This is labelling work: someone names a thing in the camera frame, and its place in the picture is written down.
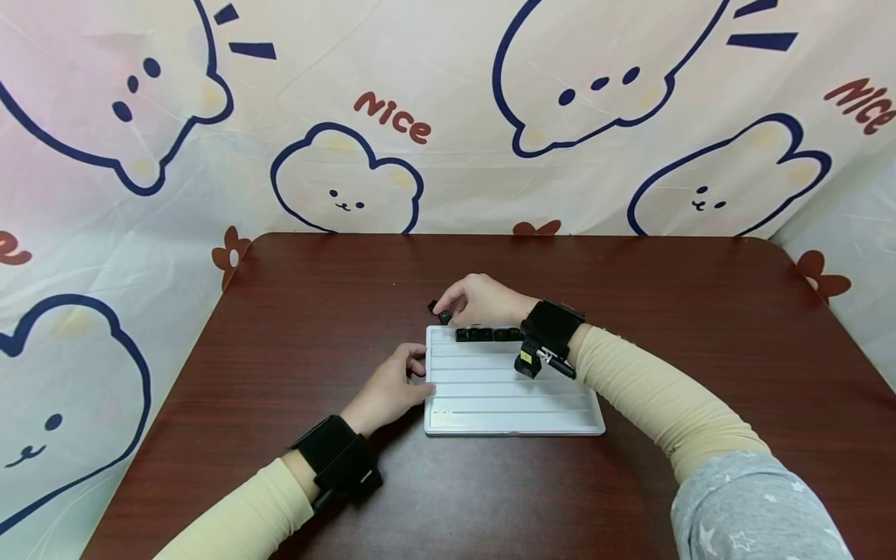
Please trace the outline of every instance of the nice text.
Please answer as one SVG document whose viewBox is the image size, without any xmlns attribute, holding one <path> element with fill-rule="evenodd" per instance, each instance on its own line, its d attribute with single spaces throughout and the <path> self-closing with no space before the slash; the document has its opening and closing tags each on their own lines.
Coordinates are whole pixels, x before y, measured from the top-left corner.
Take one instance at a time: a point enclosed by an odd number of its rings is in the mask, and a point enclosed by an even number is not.
<svg viewBox="0 0 896 560">
<path fill-rule="evenodd" d="M 410 139 L 418 144 L 425 144 L 426 137 L 433 132 L 428 124 L 422 121 L 414 122 L 414 117 L 408 111 L 399 111 L 393 115 L 392 112 L 398 107 L 398 104 L 395 101 L 388 103 L 379 101 L 372 91 L 361 94 L 361 97 L 355 101 L 355 110 L 360 111 L 365 103 L 367 104 L 367 114 L 370 116 L 375 115 L 385 105 L 386 110 L 380 115 L 380 125 L 385 125 L 391 116 L 392 128 L 402 134 L 408 133 Z"/>
<path fill-rule="evenodd" d="M 856 113 L 856 122 L 865 125 L 865 128 L 862 132 L 870 135 L 876 133 L 878 128 L 886 125 L 887 123 L 892 121 L 893 118 L 896 118 L 896 111 L 890 110 L 890 108 L 892 107 L 892 101 L 890 101 L 889 99 L 878 99 L 874 103 L 867 105 L 868 101 L 877 99 L 887 92 L 886 88 L 875 90 L 874 86 L 866 88 L 865 86 L 867 85 L 867 78 L 862 78 L 850 83 L 845 83 L 836 90 L 829 91 L 824 96 L 824 99 L 833 99 L 838 95 L 845 93 L 846 95 L 844 95 L 840 99 L 840 101 L 837 101 L 838 106 L 849 103 L 850 101 L 856 101 L 858 99 L 855 105 L 844 109 L 843 114 L 848 115 L 849 113 L 852 113 L 853 111 L 864 106 L 861 111 L 858 111 Z M 877 115 L 872 118 L 871 113 L 875 110 L 877 111 Z"/>
</svg>

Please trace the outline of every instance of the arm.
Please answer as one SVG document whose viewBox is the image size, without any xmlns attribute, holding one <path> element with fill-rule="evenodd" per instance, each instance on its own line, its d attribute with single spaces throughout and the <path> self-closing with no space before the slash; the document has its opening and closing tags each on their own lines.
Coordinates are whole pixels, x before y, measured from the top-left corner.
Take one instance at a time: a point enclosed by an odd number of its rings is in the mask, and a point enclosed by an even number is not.
<svg viewBox="0 0 896 560">
<path fill-rule="evenodd" d="M 402 344 L 376 368 L 358 396 L 340 416 L 356 434 L 369 437 L 391 424 L 434 390 L 431 383 L 412 384 L 406 376 L 426 374 L 416 357 L 422 344 Z M 316 474 L 298 451 L 290 451 L 224 496 L 162 549 L 158 559 L 267 558 L 314 512 L 320 489 Z"/>
<path fill-rule="evenodd" d="M 433 312 L 452 311 L 452 326 L 520 324 L 538 300 L 482 274 L 448 288 Z M 650 352 L 584 324 L 570 340 L 577 381 L 600 393 L 656 442 L 683 482 L 710 457 L 768 446 L 728 405 Z"/>
<path fill-rule="evenodd" d="M 519 324 L 536 303 L 471 274 L 445 292 L 434 313 L 451 310 L 457 327 Z M 580 326 L 569 347 L 577 380 L 602 394 L 672 461 L 681 483 L 672 503 L 681 558 L 851 557 L 818 497 L 711 392 L 597 327 Z"/>
<path fill-rule="evenodd" d="M 676 367 L 603 329 L 584 324 L 570 340 L 578 381 L 604 396 L 672 461 L 679 483 L 711 457 L 768 452 L 727 404 Z"/>
</svg>

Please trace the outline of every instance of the gray sleeve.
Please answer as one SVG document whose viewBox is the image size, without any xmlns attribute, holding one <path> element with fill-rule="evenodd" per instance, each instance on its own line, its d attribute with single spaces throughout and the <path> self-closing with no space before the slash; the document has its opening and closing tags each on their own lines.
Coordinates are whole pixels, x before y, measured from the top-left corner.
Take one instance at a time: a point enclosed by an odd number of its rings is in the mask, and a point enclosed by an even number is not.
<svg viewBox="0 0 896 560">
<path fill-rule="evenodd" d="M 818 496 L 768 453 L 704 462 L 678 489 L 672 528 L 682 560 L 852 558 Z"/>
</svg>

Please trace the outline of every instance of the brown table surface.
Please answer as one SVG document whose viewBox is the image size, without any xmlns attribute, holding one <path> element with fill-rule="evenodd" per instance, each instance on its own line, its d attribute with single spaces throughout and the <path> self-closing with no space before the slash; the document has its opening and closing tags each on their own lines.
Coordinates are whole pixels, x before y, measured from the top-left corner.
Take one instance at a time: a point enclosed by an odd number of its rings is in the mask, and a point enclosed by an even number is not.
<svg viewBox="0 0 896 560">
<path fill-rule="evenodd" d="M 896 398 L 778 247 L 673 237 L 259 237 L 86 558 L 147 558 L 355 394 L 453 281 L 552 297 L 680 367 L 827 504 L 856 558 L 896 558 Z M 275 558 L 677 558 L 676 483 L 605 401 L 601 437 L 375 434 L 383 488 Z"/>
</svg>

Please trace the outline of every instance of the white board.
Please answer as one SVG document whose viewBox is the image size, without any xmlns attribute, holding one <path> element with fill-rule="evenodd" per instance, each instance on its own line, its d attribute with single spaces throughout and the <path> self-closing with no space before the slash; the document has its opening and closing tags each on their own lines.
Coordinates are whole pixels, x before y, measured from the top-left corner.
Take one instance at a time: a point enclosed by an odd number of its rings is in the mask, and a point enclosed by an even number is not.
<svg viewBox="0 0 896 560">
<path fill-rule="evenodd" d="M 518 374 L 520 342 L 456 342 L 454 329 L 426 328 L 428 435 L 601 435 L 594 391 L 544 366 L 535 379 Z"/>
</svg>

